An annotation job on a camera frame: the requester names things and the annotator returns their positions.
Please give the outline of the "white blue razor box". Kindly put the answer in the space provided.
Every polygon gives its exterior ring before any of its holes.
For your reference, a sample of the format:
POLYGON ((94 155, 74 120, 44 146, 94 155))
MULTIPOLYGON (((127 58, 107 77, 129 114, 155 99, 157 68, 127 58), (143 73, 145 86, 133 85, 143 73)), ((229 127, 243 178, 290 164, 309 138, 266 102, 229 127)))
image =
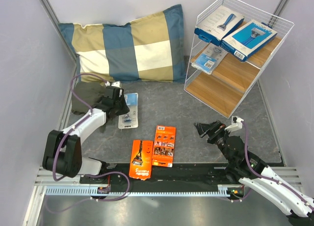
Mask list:
POLYGON ((219 46, 223 38, 243 23, 244 18, 244 15, 221 5, 196 25, 194 33, 202 41, 219 46))

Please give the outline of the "clear blister razor pack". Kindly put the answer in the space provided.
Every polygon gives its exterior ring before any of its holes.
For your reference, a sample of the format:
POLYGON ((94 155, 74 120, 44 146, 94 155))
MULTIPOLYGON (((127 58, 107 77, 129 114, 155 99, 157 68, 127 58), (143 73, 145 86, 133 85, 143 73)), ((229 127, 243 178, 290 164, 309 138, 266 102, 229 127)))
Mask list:
POLYGON ((118 121, 119 129, 131 129, 138 127, 138 93, 125 94, 125 101, 129 112, 120 115, 118 121))

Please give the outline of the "blue Harry's razor box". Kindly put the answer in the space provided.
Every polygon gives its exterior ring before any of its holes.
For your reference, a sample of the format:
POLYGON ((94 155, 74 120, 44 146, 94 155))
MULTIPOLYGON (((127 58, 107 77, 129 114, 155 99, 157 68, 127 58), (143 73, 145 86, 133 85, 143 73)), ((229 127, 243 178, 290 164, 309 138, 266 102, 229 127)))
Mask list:
POLYGON ((278 32, 265 23, 251 20, 222 39, 220 47, 245 62, 266 44, 272 41, 278 32))

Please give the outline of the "orange Styler razor box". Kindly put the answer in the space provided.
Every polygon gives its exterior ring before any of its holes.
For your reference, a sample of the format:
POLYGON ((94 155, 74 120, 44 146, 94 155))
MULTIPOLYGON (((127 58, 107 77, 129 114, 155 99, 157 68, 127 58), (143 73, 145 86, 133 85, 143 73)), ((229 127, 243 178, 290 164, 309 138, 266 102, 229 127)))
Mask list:
POLYGON ((156 127, 152 165, 171 168, 173 166, 176 127, 156 127))

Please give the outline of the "white Gillette SkinGuard pack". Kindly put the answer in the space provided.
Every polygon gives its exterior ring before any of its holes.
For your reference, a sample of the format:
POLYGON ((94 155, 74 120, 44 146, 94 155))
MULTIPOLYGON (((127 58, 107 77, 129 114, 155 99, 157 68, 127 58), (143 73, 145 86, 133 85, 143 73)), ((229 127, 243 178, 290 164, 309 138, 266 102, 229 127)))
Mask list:
POLYGON ((211 75, 227 54, 228 52, 221 47, 208 44, 201 54, 192 62, 192 66, 211 75))

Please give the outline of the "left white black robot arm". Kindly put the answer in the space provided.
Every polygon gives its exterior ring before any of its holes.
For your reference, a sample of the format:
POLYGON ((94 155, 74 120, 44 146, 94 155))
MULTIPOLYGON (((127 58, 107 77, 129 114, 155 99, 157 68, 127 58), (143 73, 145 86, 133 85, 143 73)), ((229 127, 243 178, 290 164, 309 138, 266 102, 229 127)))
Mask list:
POLYGON ((105 94, 95 107, 69 127, 49 132, 42 167, 52 172, 54 181, 79 174, 90 176, 96 183, 107 180, 102 161, 83 158, 81 145, 98 128, 110 119, 127 114, 124 89, 120 82, 105 87, 105 94))

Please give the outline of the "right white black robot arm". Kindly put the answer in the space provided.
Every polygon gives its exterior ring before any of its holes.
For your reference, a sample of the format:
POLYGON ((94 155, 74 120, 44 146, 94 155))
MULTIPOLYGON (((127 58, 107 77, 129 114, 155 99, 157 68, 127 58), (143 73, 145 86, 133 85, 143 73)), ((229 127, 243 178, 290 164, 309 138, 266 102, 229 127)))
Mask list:
POLYGON ((231 135, 242 128, 248 130, 242 118, 236 116, 229 126, 217 120, 210 124, 197 122, 194 127, 199 136, 207 136, 207 143, 215 144, 228 161, 224 175, 229 183, 242 184, 266 198, 293 226, 314 224, 314 199, 283 180, 269 164, 250 152, 248 138, 242 140, 231 135))

